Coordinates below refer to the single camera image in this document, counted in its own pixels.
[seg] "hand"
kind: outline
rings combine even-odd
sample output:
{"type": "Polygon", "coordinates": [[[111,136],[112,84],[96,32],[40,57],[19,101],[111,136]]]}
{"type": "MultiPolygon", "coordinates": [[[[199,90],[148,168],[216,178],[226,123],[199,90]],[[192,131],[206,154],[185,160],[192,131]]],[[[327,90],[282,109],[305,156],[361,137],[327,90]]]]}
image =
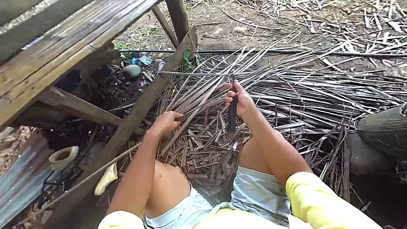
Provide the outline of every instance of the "hand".
{"type": "Polygon", "coordinates": [[[182,117],[182,114],[178,114],[173,111],[166,111],[162,115],[158,116],[148,132],[152,135],[161,137],[163,134],[171,132],[177,128],[180,121],[176,121],[175,119],[180,117],[182,117]]]}
{"type": "MultiPolygon", "coordinates": [[[[231,88],[232,85],[229,83],[223,83],[224,87],[231,88]]],[[[247,93],[243,87],[239,84],[237,80],[234,81],[234,88],[236,89],[236,93],[233,91],[228,91],[228,94],[225,98],[225,105],[228,107],[233,100],[233,97],[238,96],[238,103],[237,103],[237,114],[244,118],[244,116],[249,115],[252,112],[257,110],[256,105],[252,98],[250,97],[249,93],[247,93]]]]}

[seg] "black knife handle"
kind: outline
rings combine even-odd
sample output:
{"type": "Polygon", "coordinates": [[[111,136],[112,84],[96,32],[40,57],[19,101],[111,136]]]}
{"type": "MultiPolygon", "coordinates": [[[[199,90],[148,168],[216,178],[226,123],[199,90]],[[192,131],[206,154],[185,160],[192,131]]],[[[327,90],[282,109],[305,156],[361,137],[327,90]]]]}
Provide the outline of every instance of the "black knife handle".
{"type": "MultiPolygon", "coordinates": [[[[234,74],[232,74],[232,91],[236,92],[234,88],[234,74]]],[[[237,108],[238,97],[233,97],[233,101],[229,105],[229,121],[228,121],[228,132],[236,132],[236,108],[237,108]]]]}

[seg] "black hose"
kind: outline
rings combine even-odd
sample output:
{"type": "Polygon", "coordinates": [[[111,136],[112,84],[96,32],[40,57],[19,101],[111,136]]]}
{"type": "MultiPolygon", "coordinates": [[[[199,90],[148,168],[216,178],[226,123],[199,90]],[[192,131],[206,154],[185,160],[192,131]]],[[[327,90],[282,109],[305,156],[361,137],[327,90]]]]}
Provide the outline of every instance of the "black hose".
{"type": "MultiPolygon", "coordinates": [[[[258,53],[262,50],[254,50],[252,53],[258,53]]],[[[281,53],[281,54],[295,54],[295,53],[303,53],[306,50],[268,50],[266,53],[281,53]]],[[[122,49],[120,50],[121,53],[173,53],[175,50],[138,50],[138,49],[122,49]]],[[[198,50],[199,54],[232,54],[236,52],[236,54],[240,54],[241,51],[238,49],[235,50],[198,50]]],[[[324,51],[316,51],[312,52],[312,54],[325,54],[327,52],[324,51]]],[[[374,58],[397,58],[397,57],[407,57],[407,54],[378,54],[378,53],[352,53],[352,52],[332,52],[328,55],[334,56],[346,56],[346,57],[374,57],[374,58]]]]}

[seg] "knife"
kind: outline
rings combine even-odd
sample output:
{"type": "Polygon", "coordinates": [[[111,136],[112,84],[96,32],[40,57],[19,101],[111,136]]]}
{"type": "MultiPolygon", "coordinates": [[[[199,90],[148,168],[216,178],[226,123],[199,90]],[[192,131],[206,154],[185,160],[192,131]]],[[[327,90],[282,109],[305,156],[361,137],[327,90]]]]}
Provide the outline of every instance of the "knife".
{"type": "MultiPolygon", "coordinates": [[[[232,77],[232,91],[236,92],[234,88],[234,74],[232,77]]],[[[228,140],[232,140],[236,134],[236,108],[237,108],[238,98],[237,96],[233,97],[233,101],[229,106],[229,121],[228,121],[228,140]]]]}

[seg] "rusty metal sheet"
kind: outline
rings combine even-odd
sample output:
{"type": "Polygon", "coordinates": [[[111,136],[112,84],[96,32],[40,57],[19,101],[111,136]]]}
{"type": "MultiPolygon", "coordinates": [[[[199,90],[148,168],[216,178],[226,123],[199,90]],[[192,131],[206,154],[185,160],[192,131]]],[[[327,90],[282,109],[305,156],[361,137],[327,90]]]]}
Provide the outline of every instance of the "rusty metal sheet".
{"type": "MultiPolygon", "coordinates": [[[[9,170],[0,177],[0,228],[19,214],[40,194],[50,175],[48,157],[54,152],[41,132],[34,132],[9,170]]],[[[48,181],[57,177],[54,173],[48,181]]]]}

